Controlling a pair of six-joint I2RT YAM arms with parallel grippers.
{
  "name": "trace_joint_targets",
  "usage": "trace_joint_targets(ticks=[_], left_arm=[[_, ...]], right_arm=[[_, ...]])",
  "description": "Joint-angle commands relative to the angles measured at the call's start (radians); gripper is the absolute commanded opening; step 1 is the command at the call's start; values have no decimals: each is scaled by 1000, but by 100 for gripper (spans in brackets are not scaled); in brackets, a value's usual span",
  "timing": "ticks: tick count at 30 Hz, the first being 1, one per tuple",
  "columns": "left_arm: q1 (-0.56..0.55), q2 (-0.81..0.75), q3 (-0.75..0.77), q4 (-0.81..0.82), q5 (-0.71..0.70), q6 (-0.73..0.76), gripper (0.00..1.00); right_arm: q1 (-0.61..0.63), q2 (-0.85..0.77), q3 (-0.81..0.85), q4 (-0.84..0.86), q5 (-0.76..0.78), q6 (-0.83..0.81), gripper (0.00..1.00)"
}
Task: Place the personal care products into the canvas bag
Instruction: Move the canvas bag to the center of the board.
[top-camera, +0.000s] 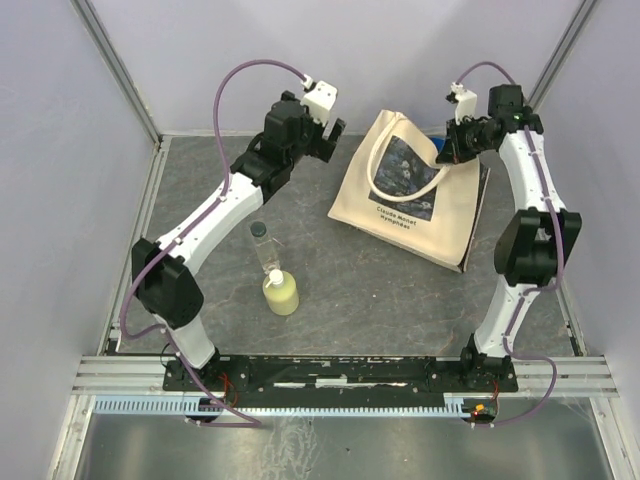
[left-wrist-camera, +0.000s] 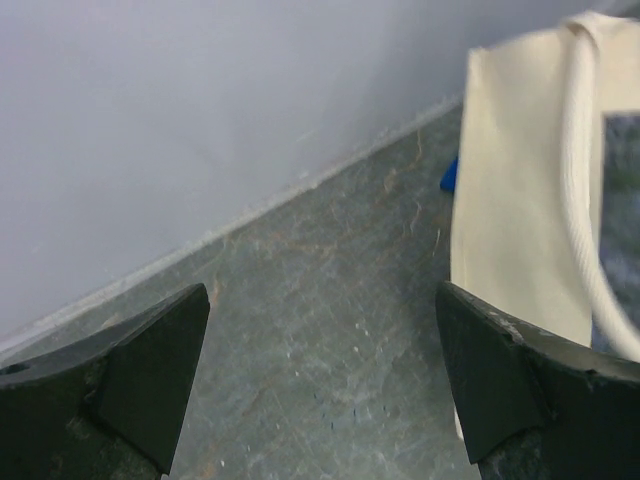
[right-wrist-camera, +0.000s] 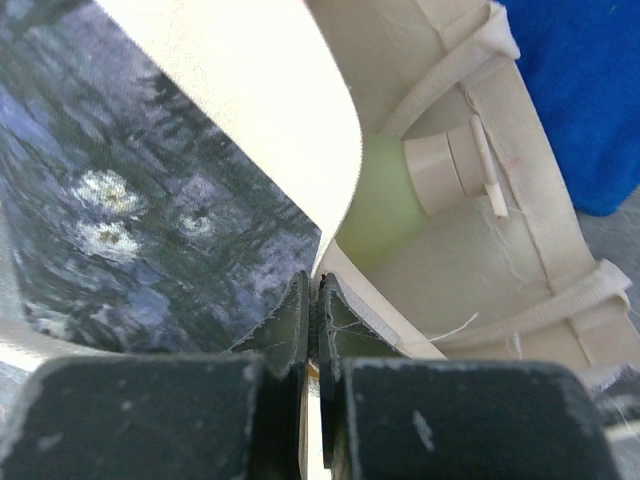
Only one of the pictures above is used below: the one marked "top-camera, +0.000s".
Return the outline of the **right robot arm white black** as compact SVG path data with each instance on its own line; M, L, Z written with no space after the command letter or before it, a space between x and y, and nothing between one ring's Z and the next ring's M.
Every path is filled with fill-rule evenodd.
M544 128L517 84L489 91L488 112L476 117L476 94L451 85L455 104L445 143L436 159L460 166L494 150L506 167L515 213L494 249L498 283L484 320L456 360L431 359L428 385L435 392L489 392L517 388L512 349L533 300L555 290L582 228L577 212L557 193L544 152Z

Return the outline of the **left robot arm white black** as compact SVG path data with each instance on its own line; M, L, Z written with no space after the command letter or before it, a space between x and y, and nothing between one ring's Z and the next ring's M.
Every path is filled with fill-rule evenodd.
M154 242L141 238L132 248L133 294L166 330L199 390L215 387L221 368L212 360L217 349L200 318L204 295L195 277L235 226L288 183L302 158L330 160L346 126L329 121L337 97L324 81L301 98L284 92L214 193L169 233Z

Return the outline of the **beige canvas tote bag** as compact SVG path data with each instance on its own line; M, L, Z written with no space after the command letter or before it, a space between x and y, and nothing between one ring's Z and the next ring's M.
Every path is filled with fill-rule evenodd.
M439 148L382 110L353 155L328 217L439 266L466 270L490 169L438 166Z

